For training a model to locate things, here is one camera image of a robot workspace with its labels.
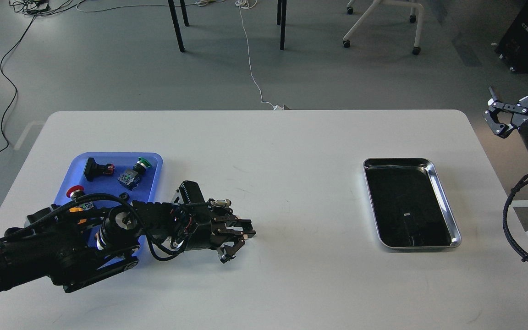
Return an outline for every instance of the black cable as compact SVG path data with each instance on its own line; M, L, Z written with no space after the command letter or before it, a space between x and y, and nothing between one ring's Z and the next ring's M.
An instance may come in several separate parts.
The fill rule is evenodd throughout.
M1 74L9 81L9 83L12 84L13 86L13 98L11 99L11 102L9 102L9 105L7 106L7 108L5 109L4 111L4 114L2 115L1 117L1 123L0 123L0 131L1 131L1 135L4 137L5 139L5 147L3 149L0 150L0 153L3 152L5 149L7 149L9 147L9 139L7 138L6 136L6 133L4 132L4 118L6 117L6 114L7 114L7 111L9 110L9 108L11 107L11 105L13 104L13 101L15 101L15 99L17 98L17 87L15 86L15 84L13 83L13 81L11 81L11 79L9 79L9 77L6 76L6 74L4 73L4 60L6 59L6 57L8 56L8 54L10 52L12 52L13 50L15 50L17 48L17 46L19 45L19 43L23 40L23 37L26 35L26 33L28 33L28 30L30 29L32 23L34 23L34 20L36 19L36 17L32 17L32 20L30 21L30 24L26 27L26 30L23 31L23 34L22 36L19 38L19 40L15 43L15 45L10 49L8 50L8 52L5 53L4 57L1 58L1 61L0 61L0 72Z
M39 2L37 0L16 0L11 2L8 0L8 5L13 8L14 12L23 13L26 16L52 16L57 13L65 12L71 8L75 8L78 4L69 6L73 0L66 0L63 4L57 8L50 9L48 11L33 12L37 7Z
M515 198L515 195L526 185L528 185L528 175L523 176L516 184L516 186L511 189L511 193L509 194L505 203L505 207L502 211L502 229L505 232L506 239L511 245L511 247L520 255L520 257L522 258L521 261L523 262L528 262L528 253L513 238L511 231L509 230L506 216L509 212L509 207L511 206L513 199Z

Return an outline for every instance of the cable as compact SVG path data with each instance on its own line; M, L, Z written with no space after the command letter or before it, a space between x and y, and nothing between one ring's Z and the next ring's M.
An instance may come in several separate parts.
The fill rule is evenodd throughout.
M267 102L267 101L264 101L264 98L262 98L262 89L260 88L260 86L258 85L258 83L256 82L256 78L254 78L254 74L252 73L252 59L250 57L250 41L248 40L248 33L246 32L246 28L245 26L243 25L243 16L242 16L242 9L250 9L250 8L253 8L254 6L256 6L256 4L254 4L253 6L249 7L249 8L244 8L242 7L241 3L243 2L244 0L240 1L238 0L235 5L239 8L239 17L242 19L242 28L243 28L243 34L246 36L246 44L247 44L247 63L248 65L250 65L250 76L252 77L252 81L256 84L256 87L258 87L258 90L260 91L260 103L268 103L271 107L272 107L272 110L274 110L274 106L272 105L272 103L270 102Z
M248 0L237 0L235 2L235 5L242 9L252 9L254 8L254 6L256 6L257 3L258 0L256 0L253 5L250 5L250 2Z
M28 24L28 26L26 27L26 30L23 31L23 34L22 36L19 38L19 40L15 43L15 45L10 49L8 50L8 52L5 53L4 57L1 58L1 61L0 61L0 72L1 74L9 81L10 84L12 84L13 86L13 98L11 99L11 102L9 102L7 108L5 109L4 111L4 114L1 116L1 123L0 123L0 131L1 131L1 135L4 137L5 139L5 147L2 148L0 150L0 152L3 152L5 149L7 149L9 147L9 139L7 138L6 136L6 133L4 132L4 118L6 117L6 114L7 114L7 111L9 110L9 108L11 107L11 105L13 104L13 101L15 101L15 99L17 98L17 87L15 86L15 84L13 83L13 81L11 81L11 79L9 79L9 77L6 76L6 74L4 73L4 60L6 59L6 57L8 56L8 54L10 52L12 52L13 50L15 50L17 48L17 46L19 45L19 43L23 40L23 37L26 35L26 33L28 33L28 30L30 29L32 23L34 23L34 20L36 19L36 16L32 17L32 20L30 21L30 24Z
M79 5L82 4L85 1L86 0L80 0L80 2L76 5L76 8L77 8L78 11L80 11L80 12L105 12L105 11L111 11L113 9L131 8L131 7L168 7L168 5L128 5L128 6L118 6L118 7L112 7L112 8L98 9L98 10L94 10L94 11L84 11L84 10L79 8ZM224 1L225 0L199 0L199 1L195 2L194 4L187 4L185 6L199 6L199 7L203 7L203 6L207 6L210 2L224 2Z
M84 11L84 10L79 8L79 5L82 4L85 1L86 0L81 0L77 4L76 8L77 8L78 11L80 11L80 12L104 12L104 11L110 11L110 10L118 9L118 8L130 8L130 7L168 7L168 5L128 5L128 6L118 6L118 7L113 7L113 8L99 9L99 10L96 10L96 11Z
M509 194L505 207L502 211L502 229L505 232L505 236L511 247L520 255L522 258L521 261L528 262L528 253L525 251L513 238L511 231L509 230L509 226L506 220L506 216L509 212L509 207L511 206L513 199L515 198L515 195L517 192L519 192L524 186L528 185L528 175L525 175L522 177L519 182L514 186L514 188L511 189L511 194Z
M39 0L15 0L14 2L12 2L11 0L8 0L8 5L13 8L14 12L20 12L20 13L23 13L24 15L35 17L35 16L52 16L56 13L65 12L78 5L76 4L76 5L71 6L72 2L73 0L66 0L58 8L54 8L48 11L38 11L38 12L33 12L33 11L37 9L38 6L40 6Z
M199 7L207 6L208 4L211 4L211 2L224 2L225 0L197 0L195 4Z

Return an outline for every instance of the metal tray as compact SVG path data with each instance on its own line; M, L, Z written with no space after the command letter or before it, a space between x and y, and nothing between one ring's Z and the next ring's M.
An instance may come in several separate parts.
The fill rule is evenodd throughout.
M370 158L364 172L385 246L419 251L459 246L462 238L431 161Z

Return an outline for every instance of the white chair leg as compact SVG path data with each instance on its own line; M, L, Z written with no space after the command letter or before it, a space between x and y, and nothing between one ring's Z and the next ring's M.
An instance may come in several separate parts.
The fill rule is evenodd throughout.
M421 32L423 31L423 19L425 17L425 8L421 4L417 7L417 32L415 33L415 47L419 47L419 42L421 42Z
M360 24L376 9L376 7L381 3L383 2L384 0L373 0L372 1L372 4L370 5L370 7L368 7L368 9L366 9L366 11L362 14L362 16L360 17L360 19L358 19L358 21L356 22L356 24L354 24L354 26L350 29L350 31L348 31L346 33L346 35L343 36L343 41L346 42L348 41L348 39L350 38L350 36L352 36L352 34L356 31L356 29L358 29L358 27L360 26Z
M417 9L415 7L411 7L411 17L417 16L417 14L415 13L417 11Z
M421 52L419 46L421 42L421 31L423 31L423 18L425 14L425 8L417 2L405 2L399 0L383 0L383 4L392 6L411 7L417 9L417 32L415 32L415 46L413 47L412 53L418 55Z

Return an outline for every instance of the white cable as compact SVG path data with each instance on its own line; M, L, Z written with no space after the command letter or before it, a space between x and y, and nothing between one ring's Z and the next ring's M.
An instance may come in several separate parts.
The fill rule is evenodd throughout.
M254 8L254 6L256 6L257 3L258 0L256 0L253 5L250 5L250 2L248 0L237 0L235 2L235 5L242 9L252 9Z
M246 32L246 28L243 25L243 16L242 16L242 7L237 4L239 0L235 3L237 7L239 7L239 17L242 19L242 28L243 28L243 34L246 35L246 44L247 44L247 63L250 65L250 75L252 76L252 81L256 84L256 87L258 87L258 90L260 91L260 103L268 103L272 110L274 110L274 106L270 102L264 101L264 98L262 98L262 90L260 89L260 86L258 86L258 83L256 82L256 78L254 78L254 74L252 73L252 59L250 58L250 42L248 40L248 33Z
M208 4L211 4L211 2L224 2L225 0L197 0L195 4L199 7L207 6Z

